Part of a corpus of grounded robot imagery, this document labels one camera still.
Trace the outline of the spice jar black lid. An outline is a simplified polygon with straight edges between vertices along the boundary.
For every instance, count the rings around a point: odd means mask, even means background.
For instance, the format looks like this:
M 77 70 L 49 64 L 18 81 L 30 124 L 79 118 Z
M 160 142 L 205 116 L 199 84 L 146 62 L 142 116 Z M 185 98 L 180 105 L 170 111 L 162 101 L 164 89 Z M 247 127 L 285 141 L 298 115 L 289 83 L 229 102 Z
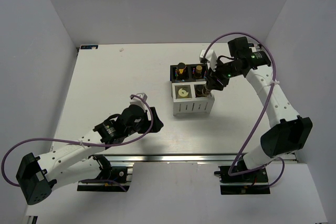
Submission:
M 211 92 L 206 89 L 204 84 L 195 85 L 195 95 L 197 98 L 208 97 Z

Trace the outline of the brown bottle gold cap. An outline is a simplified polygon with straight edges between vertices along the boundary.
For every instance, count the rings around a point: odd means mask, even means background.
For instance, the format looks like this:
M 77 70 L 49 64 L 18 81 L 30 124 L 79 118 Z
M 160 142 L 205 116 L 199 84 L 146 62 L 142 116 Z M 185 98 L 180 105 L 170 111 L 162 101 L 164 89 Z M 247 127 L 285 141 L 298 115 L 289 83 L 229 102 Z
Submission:
M 202 79 L 203 66 L 197 65 L 194 69 L 194 79 Z

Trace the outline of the tall dark sauce bottle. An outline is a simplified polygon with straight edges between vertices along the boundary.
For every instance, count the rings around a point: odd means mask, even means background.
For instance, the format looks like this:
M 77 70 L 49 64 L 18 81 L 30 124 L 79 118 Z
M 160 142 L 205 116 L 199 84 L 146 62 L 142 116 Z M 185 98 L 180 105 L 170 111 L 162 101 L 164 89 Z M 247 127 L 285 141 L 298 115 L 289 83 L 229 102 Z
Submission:
M 180 62 L 176 67 L 176 80 L 182 81 L 186 78 L 186 64 Z

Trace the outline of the white squeeze bottle yellow cap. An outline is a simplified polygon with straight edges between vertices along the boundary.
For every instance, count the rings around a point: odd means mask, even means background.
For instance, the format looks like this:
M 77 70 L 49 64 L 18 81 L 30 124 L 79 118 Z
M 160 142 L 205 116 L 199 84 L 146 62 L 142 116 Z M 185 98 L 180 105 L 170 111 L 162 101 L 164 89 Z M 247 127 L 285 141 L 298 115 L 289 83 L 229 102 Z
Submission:
M 185 99 L 188 98 L 188 96 L 189 96 L 188 89 L 185 89 L 184 87 L 178 88 L 177 90 L 178 99 Z

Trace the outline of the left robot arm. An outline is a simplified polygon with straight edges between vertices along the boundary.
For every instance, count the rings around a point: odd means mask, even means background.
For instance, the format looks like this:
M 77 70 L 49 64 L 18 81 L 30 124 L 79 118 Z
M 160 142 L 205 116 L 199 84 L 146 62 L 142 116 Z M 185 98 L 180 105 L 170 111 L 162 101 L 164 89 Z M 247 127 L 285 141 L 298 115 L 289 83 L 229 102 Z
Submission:
M 67 144 L 58 150 L 22 158 L 16 179 L 28 205 L 45 200 L 56 189 L 88 180 L 90 182 L 125 183 L 120 172 L 102 155 L 109 145 L 121 145 L 134 133 L 157 133 L 164 126 L 154 107 L 131 104 L 82 136 L 76 145 Z

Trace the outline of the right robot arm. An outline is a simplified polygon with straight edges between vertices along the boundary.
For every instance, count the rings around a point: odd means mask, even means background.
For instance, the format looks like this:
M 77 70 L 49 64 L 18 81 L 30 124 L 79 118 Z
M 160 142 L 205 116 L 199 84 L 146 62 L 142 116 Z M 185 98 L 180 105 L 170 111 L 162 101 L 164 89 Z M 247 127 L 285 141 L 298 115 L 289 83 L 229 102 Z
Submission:
M 313 124 L 309 117 L 303 118 L 285 96 L 276 78 L 277 68 L 270 50 L 261 45 L 260 51 L 253 52 L 248 39 L 255 37 L 242 32 L 236 32 L 236 35 L 237 38 L 227 43 L 230 62 L 221 62 L 210 46 L 201 51 L 199 60 L 209 65 L 204 93 L 222 91 L 230 79 L 243 76 L 263 105 L 255 125 L 228 170 L 229 176 L 238 176 L 247 182 L 255 177 L 257 170 L 281 155 L 302 149 Z M 257 147 L 244 154 L 245 147 L 264 115 L 267 115 L 270 129 L 261 136 Z

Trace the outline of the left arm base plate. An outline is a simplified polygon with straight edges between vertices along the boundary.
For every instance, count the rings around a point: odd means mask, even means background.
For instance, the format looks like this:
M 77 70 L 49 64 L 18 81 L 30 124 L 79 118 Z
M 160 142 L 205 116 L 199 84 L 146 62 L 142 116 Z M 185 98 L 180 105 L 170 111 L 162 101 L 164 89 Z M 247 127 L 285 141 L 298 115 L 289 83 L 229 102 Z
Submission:
M 86 179 L 77 185 L 77 191 L 126 193 L 131 185 L 132 166 L 115 166 L 101 172 L 94 179 Z

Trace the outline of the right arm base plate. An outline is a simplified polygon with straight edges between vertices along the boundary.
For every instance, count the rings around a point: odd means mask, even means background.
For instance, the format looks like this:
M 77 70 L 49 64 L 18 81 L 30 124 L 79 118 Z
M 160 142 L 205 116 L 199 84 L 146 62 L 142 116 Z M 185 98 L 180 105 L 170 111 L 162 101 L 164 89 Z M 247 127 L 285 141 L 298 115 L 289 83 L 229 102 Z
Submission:
M 269 195 L 266 169 L 251 173 L 229 176 L 230 166 L 219 166 L 214 175 L 219 178 L 221 195 Z

